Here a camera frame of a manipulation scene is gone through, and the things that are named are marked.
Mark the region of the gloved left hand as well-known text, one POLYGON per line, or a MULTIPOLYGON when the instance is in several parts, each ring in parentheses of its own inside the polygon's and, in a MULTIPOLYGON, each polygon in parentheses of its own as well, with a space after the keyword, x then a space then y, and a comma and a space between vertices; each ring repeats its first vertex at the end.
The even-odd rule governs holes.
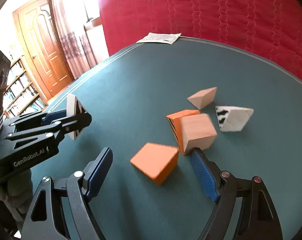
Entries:
POLYGON ((6 185, 0 185, 0 200, 16 222, 23 222, 33 199, 31 169, 8 179, 6 185))

